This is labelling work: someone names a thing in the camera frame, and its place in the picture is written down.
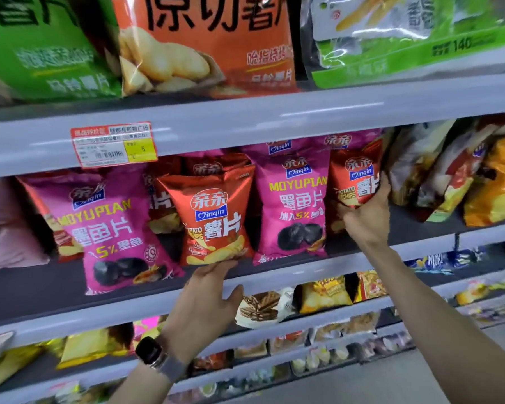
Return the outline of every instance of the gray floor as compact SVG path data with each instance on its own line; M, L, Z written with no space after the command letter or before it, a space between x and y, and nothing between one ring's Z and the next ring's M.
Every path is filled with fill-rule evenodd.
M485 330L505 349L505 325ZM415 350L274 387L246 404L448 404L421 354Z

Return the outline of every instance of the smartwatch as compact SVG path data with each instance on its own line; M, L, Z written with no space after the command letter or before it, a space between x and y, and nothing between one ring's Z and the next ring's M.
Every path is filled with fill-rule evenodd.
M165 352L163 347L152 337L143 338L138 343L135 353L146 366L165 375L172 383L185 373L187 366Z

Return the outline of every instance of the shelf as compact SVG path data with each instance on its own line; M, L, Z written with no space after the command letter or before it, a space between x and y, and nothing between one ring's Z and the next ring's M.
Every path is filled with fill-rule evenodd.
M458 214L442 224L422 224L407 210L391 207L389 244L404 260L420 258L423 253L450 251L457 241L455 233L466 230ZM487 234L487 230L493 230L493 235ZM254 239L257 240L258 231L258 224L249 229L253 243ZM498 237L505 237L505 224L470 232L474 237L473 244L489 244L498 241ZM168 235L161 239L170 255L177 258L182 247L181 236ZM326 248L330 256L326 259L301 254L257 267L250 260L240 261L229 272L223 293L228 296L236 285L242 284L245 294L253 295L371 269L364 254L346 234L330 238ZM12 346L23 346L163 315L170 312L192 272L192 268L186 268L184 278L85 296L86 283L81 261L0 269L0 333L15 331Z
M132 96L0 108L0 176L78 166L71 128L150 121L158 155L170 155L503 112L505 74L201 100Z
M501 257L501 249L500 247L497 247L497 251L492 251L490 253L489 260L455 271L455 273L455 275L448 276L427 274L421 275L420 278L427 284L430 284L431 281L437 281L435 278L438 276L449 278L450 282L436 285L433 289L443 297L452 297L454 294L465 290L468 283L472 280L482 280L493 283L503 279L505 277L505 257ZM494 299L480 301L472 305L459 307L458 310L467 313L469 310L477 306L485 307L501 305L503 303L505 303L505 295L501 295ZM392 306L391 298L386 296L367 300L352 306L343 306L324 312L318 312L313 315L297 315L293 319L274 326L247 330L223 336L217 339L212 345L208 346L202 353L200 353L200 355L217 353L243 345L253 345L272 337L281 336L283 334L299 330L305 330L313 326L322 326L328 323L336 322L340 319L381 310L390 306ZM380 328L378 329L378 334L385 335L397 332L401 326L403 325L397 323L386 326L385 328ZM337 340L336 344L351 344L366 340L370 337L374 336L372 334L345 336ZM175 393L185 391L210 382L226 380L239 374L246 374L255 369L283 363L285 361L292 360L292 358L300 357L307 348L310 347L304 347L251 361L222 372L213 372L199 377L186 379L176 383L171 392ZM57 359L53 356L44 356L42 359L38 359L32 365L26 367L10 380L2 384L0 386L0 404L22 404L29 400L43 398L52 393L53 387L64 382L77 381L83 386L91 386L101 382L125 377L136 366L137 362L131 357L106 357L81 366L55 371L54 368L56 363Z

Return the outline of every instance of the black chip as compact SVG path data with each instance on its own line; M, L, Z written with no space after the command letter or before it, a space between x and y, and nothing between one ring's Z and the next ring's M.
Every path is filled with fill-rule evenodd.
M321 239L323 235L323 229L318 224L307 224L305 225L305 241L307 244L312 245L317 240Z
M125 278L134 278L149 269L148 263L140 258L120 258L116 264L118 264L120 275Z
M284 251L293 251L301 246L305 239L305 226L300 222L283 228L277 237L277 245Z
M120 267L113 261L97 261L94 264L94 278L103 286L112 286L120 279Z

